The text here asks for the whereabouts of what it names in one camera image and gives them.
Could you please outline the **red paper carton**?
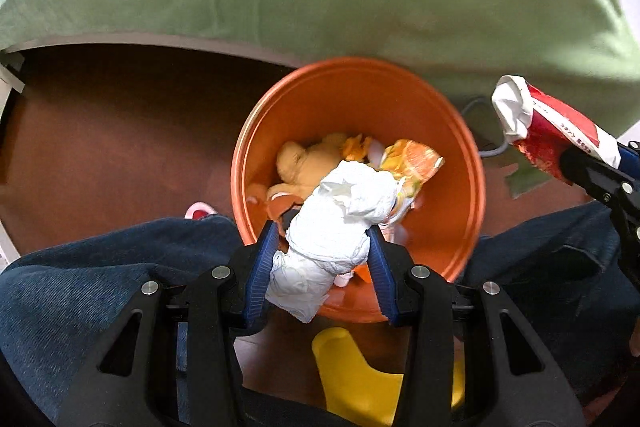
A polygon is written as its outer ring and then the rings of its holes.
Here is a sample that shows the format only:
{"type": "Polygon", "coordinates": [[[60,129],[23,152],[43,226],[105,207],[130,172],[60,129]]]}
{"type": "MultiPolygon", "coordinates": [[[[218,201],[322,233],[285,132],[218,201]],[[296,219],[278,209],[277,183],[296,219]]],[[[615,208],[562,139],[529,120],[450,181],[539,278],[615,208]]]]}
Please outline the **red paper carton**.
{"type": "Polygon", "coordinates": [[[561,171],[560,157],[570,148],[582,150],[613,168],[622,161],[613,135],[521,76],[500,77],[491,104],[506,141],[532,165],[556,179],[567,180],[561,171]]]}

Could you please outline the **orange snack bag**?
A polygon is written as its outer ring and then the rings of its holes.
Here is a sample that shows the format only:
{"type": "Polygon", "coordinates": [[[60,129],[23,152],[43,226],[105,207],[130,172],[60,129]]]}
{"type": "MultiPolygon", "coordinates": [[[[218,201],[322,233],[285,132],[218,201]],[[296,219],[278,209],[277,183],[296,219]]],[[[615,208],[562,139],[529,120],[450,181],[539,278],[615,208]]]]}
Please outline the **orange snack bag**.
{"type": "Polygon", "coordinates": [[[389,172],[398,182],[398,192],[394,208],[385,220],[386,227],[392,227],[404,219],[423,185],[438,173],[445,164],[445,158],[425,144],[401,139],[386,147],[380,170],[389,172]]]}

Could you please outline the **orange dinosaur toy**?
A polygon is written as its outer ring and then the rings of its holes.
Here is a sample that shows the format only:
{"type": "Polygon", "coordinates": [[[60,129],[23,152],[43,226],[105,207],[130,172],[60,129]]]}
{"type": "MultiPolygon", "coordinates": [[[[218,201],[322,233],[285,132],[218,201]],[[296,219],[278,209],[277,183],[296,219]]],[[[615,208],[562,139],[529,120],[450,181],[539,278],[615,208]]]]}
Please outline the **orange dinosaur toy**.
{"type": "Polygon", "coordinates": [[[342,146],[341,154],[346,161],[365,162],[369,158],[369,150],[373,139],[358,134],[347,138],[342,146]]]}

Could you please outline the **small brown monkey plush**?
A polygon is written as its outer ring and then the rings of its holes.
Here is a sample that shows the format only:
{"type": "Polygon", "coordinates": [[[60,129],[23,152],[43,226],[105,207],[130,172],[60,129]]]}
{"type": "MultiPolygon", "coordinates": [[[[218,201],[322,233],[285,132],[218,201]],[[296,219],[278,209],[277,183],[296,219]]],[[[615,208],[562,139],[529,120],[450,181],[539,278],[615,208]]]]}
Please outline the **small brown monkey plush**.
{"type": "Polygon", "coordinates": [[[270,197],[267,202],[268,219],[276,222],[279,234],[284,237],[293,219],[304,205],[304,200],[291,193],[280,192],[270,197]]]}

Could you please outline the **orange trash bin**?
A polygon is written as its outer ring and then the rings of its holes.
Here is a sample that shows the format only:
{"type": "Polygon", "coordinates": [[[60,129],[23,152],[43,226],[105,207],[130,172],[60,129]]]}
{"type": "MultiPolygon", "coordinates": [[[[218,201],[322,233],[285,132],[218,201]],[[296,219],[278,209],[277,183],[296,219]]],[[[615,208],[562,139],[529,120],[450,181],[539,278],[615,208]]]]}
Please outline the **orange trash bin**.
{"type": "MultiPolygon", "coordinates": [[[[303,147],[331,133],[373,141],[361,164],[380,170],[386,147],[406,139],[434,148],[445,164],[428,180],[404,219],[414,262],[457,278],[476,244],[485,211],[485,181],[475,142],[446,98],[405,69],[346,57],[285,77],[256,105],[236,143],[231,170],[235,222],[254,243],[269,220],[267,191],[281,183],[276,161],[288,141],[303,147]]],[[[367,267],[335,277],[316,315],[352,323],[382,320],[367,267]]]]}

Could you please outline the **red white shoe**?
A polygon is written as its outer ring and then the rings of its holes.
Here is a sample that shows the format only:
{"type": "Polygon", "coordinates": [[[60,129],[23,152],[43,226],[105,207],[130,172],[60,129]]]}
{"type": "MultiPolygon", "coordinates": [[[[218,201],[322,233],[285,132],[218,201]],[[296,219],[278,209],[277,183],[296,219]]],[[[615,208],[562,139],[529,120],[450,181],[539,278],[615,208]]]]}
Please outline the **red white shoe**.
{"type": "Polygon", "coordinates": [[[217,210],[208,205],[207,202],[194,202],[184,214],[186,220],[201,220],[210,216],[215,216],[217,210]]]}

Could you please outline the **person's right jeans leg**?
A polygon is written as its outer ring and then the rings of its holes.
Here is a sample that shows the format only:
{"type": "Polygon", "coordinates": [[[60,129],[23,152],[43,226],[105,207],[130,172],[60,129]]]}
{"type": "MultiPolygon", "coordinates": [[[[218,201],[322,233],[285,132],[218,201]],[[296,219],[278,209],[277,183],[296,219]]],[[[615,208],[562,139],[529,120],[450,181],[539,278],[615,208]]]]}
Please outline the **person's right jeans leg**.
{"type": "Polygon", "coordinates": [[[639,294],[618,257],[608,208],[588,202],[483,237],[458,281],[503,288],[587,404],[618,387],[634,365],[629,340],[639,294]]]}

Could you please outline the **person's jeans leg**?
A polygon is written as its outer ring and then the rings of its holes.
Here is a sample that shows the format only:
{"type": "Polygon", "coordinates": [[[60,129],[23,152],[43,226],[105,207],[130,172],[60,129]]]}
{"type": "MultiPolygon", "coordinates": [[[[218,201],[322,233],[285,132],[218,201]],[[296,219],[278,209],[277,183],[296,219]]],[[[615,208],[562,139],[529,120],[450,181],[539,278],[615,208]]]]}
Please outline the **person's jeans leg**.
{"type": "Polygon", "coordinates": [[[618,257],[608,208],[588,202],[483,237],[458,281],[503,288],[587,404],[618,387],[634,365],[629,340],[639,294],[618,257]]]}
{"type": "Polygon", "coordinates": [[[1,274],[1,352],[56,421],[87,352],[147,281],[186,285],[241,246],[232,220],[167,218],[35,251],[1,274]]]}

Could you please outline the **tan plush bear in bin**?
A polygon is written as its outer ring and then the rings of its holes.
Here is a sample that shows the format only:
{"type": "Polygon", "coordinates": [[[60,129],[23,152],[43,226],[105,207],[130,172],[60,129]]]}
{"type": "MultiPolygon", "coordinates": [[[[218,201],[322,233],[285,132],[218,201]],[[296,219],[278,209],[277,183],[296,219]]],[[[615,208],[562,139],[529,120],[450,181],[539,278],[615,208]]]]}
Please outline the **tan plush bear in bin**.
{"type": "Polygon", "coordinates": [[[342,161],[342,147],[346,140],[345,133],[337,132],[308,147],[293,141],[285,142],[276,161],[281,183],[268,188],[267,198],[292,194],[305,200],[342,161]]]}

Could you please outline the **yellow plastic stool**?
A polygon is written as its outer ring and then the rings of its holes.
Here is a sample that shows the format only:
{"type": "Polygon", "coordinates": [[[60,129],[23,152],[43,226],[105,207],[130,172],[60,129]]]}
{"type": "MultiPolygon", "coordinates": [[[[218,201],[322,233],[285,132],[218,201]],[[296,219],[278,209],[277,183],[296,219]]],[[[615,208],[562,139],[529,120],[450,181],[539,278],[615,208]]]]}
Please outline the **yellow plastic stool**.
{"type": "Polygon", "coordinates": [[[393,424],[401,374],[372,367],[352,334],[341,327],[323,329],[311,343],[326,409],[357,426],[393,424]]]}

